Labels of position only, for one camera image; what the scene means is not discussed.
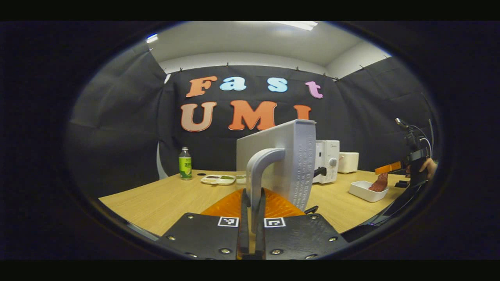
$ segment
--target white container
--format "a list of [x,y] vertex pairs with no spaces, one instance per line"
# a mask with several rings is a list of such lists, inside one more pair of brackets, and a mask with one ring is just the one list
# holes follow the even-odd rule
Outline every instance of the white container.
[[356,172],[360,161],[359,152],[340,152],[338,160],[338,172],[342,174]]
[[383,191],[381,192],[376,192],[369,190],[369,188],[372,186],[373,182],[365,181],[365,180],[360,180],[360,181],[355,181],[350,184],[350,189],[349,193],[352,195],[355,195],[359,198],[362,198],[368,202],[377,202],[384,198],[387,194],[387,191],[389,190],[389,187],[386,186]]

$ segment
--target wooden table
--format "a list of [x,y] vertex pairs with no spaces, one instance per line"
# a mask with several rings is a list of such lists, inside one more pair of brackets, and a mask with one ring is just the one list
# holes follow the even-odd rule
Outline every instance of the wooden table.
[[[181,180],[173,175],[134,189],[99,198],[102,203],[127,221],[156,235],[163,235],[185,213],[199,214],[218,200],[244,188],[244,185],[208,185],[200,181],[204,176],[232,175],[234,171],[193,170],[192,180]],[[321,214],[339,233],[343,233],[376,215],[405,191],[395,187],[404,175],[390,174],[389,190],[377,202],[368,202],[349,193],[352,182],[374,182],[374,172],[357,171],[337,175],[333,183],[312,185],[306,209],[319,206]]]

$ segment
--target pink letter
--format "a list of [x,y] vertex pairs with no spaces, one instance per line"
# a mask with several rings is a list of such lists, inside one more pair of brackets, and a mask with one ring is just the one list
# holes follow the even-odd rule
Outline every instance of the pink letter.
[[319,85],[316,85],[316,82],[311,81],[305,84],[309,86],[309,93],[311,94],[311,96],[315,97],[316,99],[323,98],[323,95],[318,92],[318,89],[321,89],[321,87]]

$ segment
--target white bowl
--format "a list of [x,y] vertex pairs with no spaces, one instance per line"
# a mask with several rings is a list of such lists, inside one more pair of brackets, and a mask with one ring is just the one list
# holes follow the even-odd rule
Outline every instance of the white bowl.
[[355,181],[350,184],[349,193],[368,202],[377,202],[386,196],[389,187],[386,186],[383,191],[376,192],[369,190],[372,184],[373,182],[365,180]]

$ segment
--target person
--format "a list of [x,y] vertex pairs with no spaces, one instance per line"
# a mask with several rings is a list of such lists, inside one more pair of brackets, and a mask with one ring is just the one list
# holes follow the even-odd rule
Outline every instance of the person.
[[[419,172],[422,172],[425,169],[427,169],[427,179],[432,180],[434,174],[436,173],[436,170],[438,169],[438,164],[434,160],[432,160],[432,158],[427,158],[420,167]],[[406,178],[409,177],[410,177],[410,165],[406,167]]]

